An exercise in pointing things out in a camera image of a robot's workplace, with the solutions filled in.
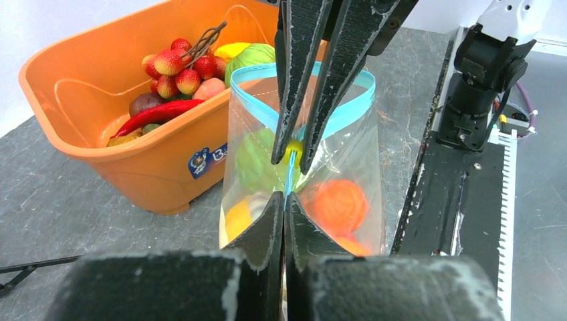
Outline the yellow lemon toy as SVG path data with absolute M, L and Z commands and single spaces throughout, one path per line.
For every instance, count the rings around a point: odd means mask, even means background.
M 250 199 L 251 196 L 244 197 L 225 214 L 225 230 L 229 243 L 252 224 Z

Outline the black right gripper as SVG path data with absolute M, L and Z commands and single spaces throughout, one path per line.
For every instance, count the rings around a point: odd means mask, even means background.
M 286 154 L 304 101 L 316 54 L 328 41 L 304 135 L 300 169 L 306 174 L 331 114 L 362 69 L 379 56 L 418 1 L 278 1 L 274 36 L 279 118 L 271 163 Z

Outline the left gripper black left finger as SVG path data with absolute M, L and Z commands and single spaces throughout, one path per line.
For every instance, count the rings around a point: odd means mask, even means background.
M 284 194 L 227 247 L 79 259 L 47 320 L 278 320 Z

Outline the white mushroom toy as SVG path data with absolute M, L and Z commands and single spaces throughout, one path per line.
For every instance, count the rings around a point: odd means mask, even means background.
M 250 196 L 248 201 L 248 208 L 251 214 L 252 221 L 259 219 L 271 198 L 271 193 L 258 191 Z

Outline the clear zip top bag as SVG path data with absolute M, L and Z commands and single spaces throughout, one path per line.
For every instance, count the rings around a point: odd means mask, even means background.
M 320 63 L 315 63 L 312 68 L 290 149 L 280 162 L 287 167 L 285 188 L 283 191 L 274 192 L 284 195 L 295 193 L 307 217 L 333 240 L 335 236 L 324 231 L 309 214 L 317 186 L 337 179 L 356 183 L 366 196 L 369 210 L 362 225 L 345 237 L 355 239 L 369 249 L 372 255 L 382 255 L 385 252 L 385 214 L 378 151 L 378 113 L 374 106 L 376 80 L 370 72 L 363 70 L 357 75 L 333 111 L 309 171 L 303 174 L 299 168 L 302 155 L 300 143 L 306 131 L 306 121 L 320 67 Z M 270 129 L 275 136 L 278 118 L 279 97 L 275 64 L 260 64 L 235 70 L 231 76 L 228 149 L 219 219 L 219 247 L 229 244 L 225 230 L 225 214 L 244 197 L 254 194 L 246 193 L 240 185 L 235 169 L 237 147 L 247 133 L 262 128 Z

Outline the orange fruit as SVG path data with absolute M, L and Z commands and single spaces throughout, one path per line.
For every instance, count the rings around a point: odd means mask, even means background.
M 371 251 L 355 239 L 344 236 L 333 237 L 333 240 L 352 255 L 365 257 L 372 255 Z

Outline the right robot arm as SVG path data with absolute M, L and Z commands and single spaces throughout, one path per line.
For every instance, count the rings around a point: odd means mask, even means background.
M 415 7 L 414 1 L 281 1 L 275 35 L 279 120 L 271 163 L 280 163 L 302 109 L 319 44 L 327 41 L 302 139 L 300 170 L 307 173 L 330 116 L 362 71 L 381 54 Z M 457 115 L 480 118 L 499 93 L 524 75 L 526 56 L 551 8 L 550 1 L 493 1 L 468 30 L 454 60 L 461 72 Z

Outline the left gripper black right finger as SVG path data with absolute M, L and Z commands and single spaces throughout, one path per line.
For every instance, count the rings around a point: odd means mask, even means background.
M 468 257 L 357 257 L 314 225 L 297 195 L 284 215 L 289 320 L 503 320 Z

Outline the small orange pumpkin toy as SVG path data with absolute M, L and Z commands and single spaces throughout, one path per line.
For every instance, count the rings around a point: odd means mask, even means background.
M 369 204 L 362 189 L 346 179 L 317 186 L 310 205 L 310 217 L 327 233 L 345 236 L 363 223 Z

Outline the green custard apple toy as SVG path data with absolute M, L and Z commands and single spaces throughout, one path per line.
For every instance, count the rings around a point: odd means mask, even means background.
M 239 182 L 248 194 L 283 191 L 287 167 L 271 164 L 274 133 L 268 128 L 247 133 L 237 147 L 235 169 Z

